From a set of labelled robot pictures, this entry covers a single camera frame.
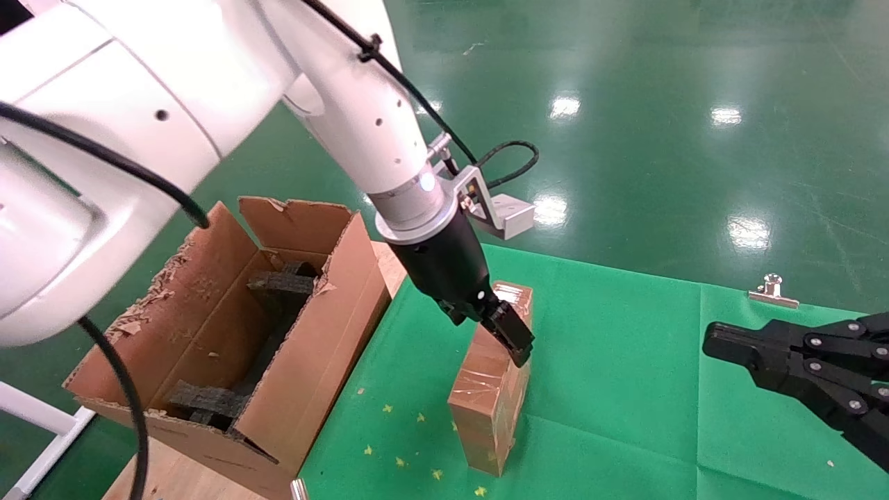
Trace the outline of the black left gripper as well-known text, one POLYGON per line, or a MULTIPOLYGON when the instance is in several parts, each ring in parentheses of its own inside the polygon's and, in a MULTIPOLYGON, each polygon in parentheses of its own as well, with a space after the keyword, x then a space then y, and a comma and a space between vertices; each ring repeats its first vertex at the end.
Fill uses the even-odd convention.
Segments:
POLYGON ((515 307, 493 297, 485 253, 466 217, 454 217, 438 234, 412 244, 389 243, 420 292, 454 325, 480 323, 507 349, 517 368, 531 357, 534 335, 515 307))

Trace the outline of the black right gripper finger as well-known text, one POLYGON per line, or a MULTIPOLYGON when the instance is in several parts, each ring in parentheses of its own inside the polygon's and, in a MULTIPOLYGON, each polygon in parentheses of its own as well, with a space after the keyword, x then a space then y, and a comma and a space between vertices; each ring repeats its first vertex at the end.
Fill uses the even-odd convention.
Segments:
POLYGON ((703 352, 745 367, 759 388, 796 399, 887 470, 886 348, 854 358, 853 367, 767 345, 705 345, 703 352))
POLYGON ((745 367, 798 353, 851 372, 886 372, 887 329, 886 312, 814 327, 778 319, 759 328, 714 321, 705 330, 703 352, 745 367))

